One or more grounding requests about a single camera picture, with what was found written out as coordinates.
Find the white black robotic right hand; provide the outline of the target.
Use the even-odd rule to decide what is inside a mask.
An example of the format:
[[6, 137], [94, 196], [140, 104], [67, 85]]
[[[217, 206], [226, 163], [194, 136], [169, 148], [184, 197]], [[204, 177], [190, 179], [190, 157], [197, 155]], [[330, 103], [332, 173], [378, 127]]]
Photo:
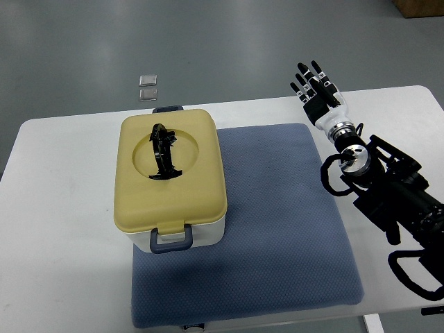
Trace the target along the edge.
[[356, 132], [342, 93], [316, 61], [311, 61], [310, 66], [299, 62], [295, 77], [297, 81], [290, 86], [312, 125], [322, 130], [331, 142]]

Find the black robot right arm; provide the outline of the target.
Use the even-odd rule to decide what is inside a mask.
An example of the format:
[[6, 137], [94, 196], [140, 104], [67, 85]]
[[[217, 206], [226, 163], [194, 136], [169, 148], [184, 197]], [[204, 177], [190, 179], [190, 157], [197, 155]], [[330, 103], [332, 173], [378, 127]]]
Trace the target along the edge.
[[376, 135], [361, 138], [364, 126], [342, 121], [328, 131], [337, 152], [321, 167], [321, 183], [333, 196], [357, 195], [354, 206], [386, 235], [392, 245], [401, 242], [405, 228], [420, 250], [397, 250], [388, 264], [397, 279], [430, 301], [443, 299], [443, 287], [428, 291], [411, 280], [398, 261], [416, 258], [438, 282], [443, 281], [443, 204], [429, 195], [421, 165]]

